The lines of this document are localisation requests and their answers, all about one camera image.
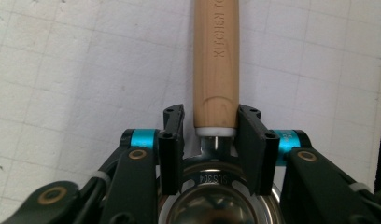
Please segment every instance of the wooden handle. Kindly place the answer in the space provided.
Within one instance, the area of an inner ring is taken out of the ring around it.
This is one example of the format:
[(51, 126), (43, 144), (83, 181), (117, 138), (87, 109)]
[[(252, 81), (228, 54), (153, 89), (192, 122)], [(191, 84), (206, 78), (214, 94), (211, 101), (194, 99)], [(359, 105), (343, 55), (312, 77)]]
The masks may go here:
[(239, 105), (238, 0), (195, 0), (194, 126), (235, 128)]

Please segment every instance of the cutting mat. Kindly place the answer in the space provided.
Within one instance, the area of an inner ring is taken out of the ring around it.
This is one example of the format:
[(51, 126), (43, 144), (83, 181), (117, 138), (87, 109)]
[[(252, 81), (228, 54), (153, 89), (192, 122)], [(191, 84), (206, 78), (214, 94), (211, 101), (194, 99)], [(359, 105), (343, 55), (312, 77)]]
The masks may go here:
[[(371, 188), (381, 0), (240, 0), (240, 102)], [(55, 180), (82, 186), (128, 128), (192, 129), (191, 0), (0, 0), (0, 222)], [(283, 169), (277, 170), (280, 187)]]

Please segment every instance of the gold-colored ring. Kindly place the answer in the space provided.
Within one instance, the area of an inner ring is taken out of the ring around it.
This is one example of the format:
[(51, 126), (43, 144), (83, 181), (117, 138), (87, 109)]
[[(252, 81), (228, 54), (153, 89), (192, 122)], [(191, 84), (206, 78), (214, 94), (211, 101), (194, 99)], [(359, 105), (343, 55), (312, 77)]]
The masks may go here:
[[(48, 198), (47, 195), (53, 191), (57, 190), (58, 194), (53, 198)], [(61, 186), (53, 187), (51, 189), (45, 190), (45, 192), (41, 193), (38, 197), (38, 203), (43, 205), (48, 205), (52, 203), (56, 203), (60, 201), (66, 194), (67, 189)]]
[(147, 156), (147, 152), (145, 150), (142, 150), (142, 149), (136, 149), (136, 150), (131, 151), (129, 153), (129, 157), (132, 160), (141, 160), (146, 156)]
[(298, 152), (297, 155), (299, 156), (299, 158), (301, 158), (305, 161), (316, 161), (317, 160), (317, 156), (311, 152), (308, 152), (308, 151), (300, 151), (300, 152)]

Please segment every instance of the blue metal part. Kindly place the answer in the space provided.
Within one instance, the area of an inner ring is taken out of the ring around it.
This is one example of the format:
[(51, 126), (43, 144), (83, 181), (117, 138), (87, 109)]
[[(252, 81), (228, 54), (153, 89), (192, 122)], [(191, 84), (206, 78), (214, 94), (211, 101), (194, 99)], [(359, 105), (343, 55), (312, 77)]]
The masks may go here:
[(130, 147), (146, 147), (153, 149), (155, 131), (155, 129), (135, 129), (133, 131)]
[(287, 164), (285, 156), (293, 147), (300, 147), (301, 141), (298, 134), (293, 130), (273, 130), (279, 137), (280, 143), (278, 146), (277, 166), (285, 166)]

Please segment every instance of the white grid background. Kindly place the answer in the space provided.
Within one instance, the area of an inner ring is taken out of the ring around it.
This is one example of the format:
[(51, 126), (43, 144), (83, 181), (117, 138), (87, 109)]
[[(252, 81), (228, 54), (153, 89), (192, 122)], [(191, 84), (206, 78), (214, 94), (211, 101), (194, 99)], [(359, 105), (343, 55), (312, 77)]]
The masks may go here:
[[(381, 0), (240, 5), (240, 102), (372, 188)], [(191, 67), (191, 0), (0, 0), (0, 222), (49, 182), (82, 186), (125, 129), (161, 129), (169, 105), (186, 107), (189, 155)]]

